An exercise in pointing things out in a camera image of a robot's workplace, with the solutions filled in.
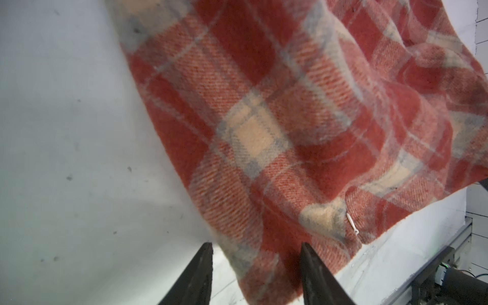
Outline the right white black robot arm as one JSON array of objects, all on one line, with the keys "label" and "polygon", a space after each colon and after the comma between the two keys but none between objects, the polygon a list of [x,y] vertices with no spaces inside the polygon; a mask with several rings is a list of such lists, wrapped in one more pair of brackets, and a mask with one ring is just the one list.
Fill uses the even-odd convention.
[{"label": "right white black robot arm", "polygon": [[456,268],[446,247],[411,283],[411,304],[487,304],[487,283]]}]

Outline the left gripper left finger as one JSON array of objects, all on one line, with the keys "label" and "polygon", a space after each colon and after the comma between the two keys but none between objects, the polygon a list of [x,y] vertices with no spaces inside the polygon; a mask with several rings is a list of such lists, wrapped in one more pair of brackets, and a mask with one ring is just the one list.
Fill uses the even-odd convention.
[{"label": "left gripper left finger", "polygon": [[213,247],[204,243],[159,305],[209,305],[212,293]]}]

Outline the red plaid skirt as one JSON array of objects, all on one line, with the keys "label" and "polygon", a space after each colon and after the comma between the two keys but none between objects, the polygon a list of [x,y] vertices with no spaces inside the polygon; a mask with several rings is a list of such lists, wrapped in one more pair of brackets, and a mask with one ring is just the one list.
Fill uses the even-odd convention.
[{"label": "red plaid skirt", "polygon": [[151,121],[249,304],[487,178],[487,78],[441,1],[108,1]]}]

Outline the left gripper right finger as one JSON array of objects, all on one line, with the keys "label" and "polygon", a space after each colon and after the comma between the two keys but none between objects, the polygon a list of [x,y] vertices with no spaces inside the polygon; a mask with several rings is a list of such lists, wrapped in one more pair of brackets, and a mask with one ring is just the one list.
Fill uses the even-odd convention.
[{"label": "left gripper right finger", "polygon": [[301,244],[299,265],[305,305],[355,305],[309,243]]}]

